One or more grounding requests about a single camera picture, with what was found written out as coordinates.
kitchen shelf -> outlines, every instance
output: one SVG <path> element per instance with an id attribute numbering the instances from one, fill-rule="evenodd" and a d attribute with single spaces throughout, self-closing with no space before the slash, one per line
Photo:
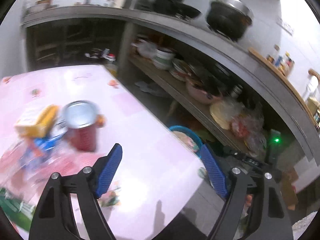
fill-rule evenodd
<path id="1" fill-rule="evenodd" d="M 129 61 L 177 100 L 223 145 L 230 145 L 242 152 L 248 152 L 243 141 L 237 139 L 230 130 L 221 128 L 215 122 L 210 115 L 209 106 L 199 103 L 188 94 L 184 82 L 175 79 L 168 71 L 157 69 L 150 61 L 140 56 L 130 56 Z"/>
<path id="2" fill-rule="evenodd" d="M 304 106 L 290 88 L 272 70 L 263 66 L 246 48 L 196 24 L 155 12 L 118 9 L 94 5 L 58 7 L 32 13 L 22 18 L 22 31 L 44 22 L 71 18 L 108 18 L 126 22 L 128 31 L 123 44 L 129 46 L 134 27 L 139 25 L 182 41 L 224 65 L 251 86 L 279 114 L 299 142 L 308 161 L 320 165 L 320 138 Z M 126 61 L 127 54 L 118 57 Z"/>

tin can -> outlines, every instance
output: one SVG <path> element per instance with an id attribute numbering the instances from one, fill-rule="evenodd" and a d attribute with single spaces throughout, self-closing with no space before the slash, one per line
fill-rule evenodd
<path id="1" fill-rule="evenodd" d="M 62 115 L 71 145 L 81 151 L 93 152 L 97 146 L 98 111 L 95 104 L 84 100 L 75 101 L 64 107 Z"/>

wok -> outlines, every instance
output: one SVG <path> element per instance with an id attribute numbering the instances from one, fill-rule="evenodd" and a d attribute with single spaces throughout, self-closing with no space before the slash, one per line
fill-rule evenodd
<path id="1" fill-rule="evenodd" d="M 181 2 L 176 2 L 172 0 L 168 0 L 170 2 L 170 8 L 168 9 L 168 14 L 172 16 L 179 15 L 182 19 L 191 18 L 195 19 L 197 18 L 201 12 L 193 8 L 192 6 L 186 5 Z"/>

white bowl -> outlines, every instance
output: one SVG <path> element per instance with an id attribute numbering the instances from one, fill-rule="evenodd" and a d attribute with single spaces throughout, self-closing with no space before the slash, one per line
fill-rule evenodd
<path id="1" fill-rule="evenodd" d="M 166 64 L 160 63 L 155 59 L 153 59 L 152 62 L 153 62 L 153 65 L 155 65 L 155 67 L 158 69 L 168 70 L 172 67 L 171 65 L 166 65 Z"/>
<path id="2" fill-rule="evenodd" d="M 157 49 L 156 56 L 162 59 L 172 60 L 174 58 L 174 53 L 171 49 L 160 48 Z"/>

plastic bag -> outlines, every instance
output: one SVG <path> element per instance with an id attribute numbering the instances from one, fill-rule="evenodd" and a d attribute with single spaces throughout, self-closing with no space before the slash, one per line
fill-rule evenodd
<path id="1" fill-rule="evenodd" d="M 141 42 L 137 45 L 139 54 L 143 57 L 153 59 L 156 56 L 157 45 L 145 40 L 140 41 Z"/>
<path id="2" fill-rule="evenodd" d="M 62 176 L 77 174 L 86 166 L 93 166 L 100 154 L 79 153 L 59 139 L 48 150 L 36 144 L 36 139 L 25 138 L 10 147 L 0 159 L 0 187 L 19 199 L 36 204 L 53 172 Z"/>
<path id="3" fill-rule="evenodd" d="M 230 129 L 230 122 L 244 109 L 244 104 L 228 97 L 210 106 L 210 114 L 223 128 Z"/>
<path id="4" fill-rule="evenodd" d="M 246 109 L 240 116 L 233 118 L 231 130 L 236 137 L 247 138 L 251 133 L 260 132 L 263 122 L 262 105 L 258 103 L 254 110 Z"/>
<path id="5" fill-rule="evenodd" d="M 267 139 L 263 135 L 262 131 L 251 132 L 246 138 L 245 144 L 249 148 L 252 157 L 259 161 L 264 161 L 266 157 Z"/>

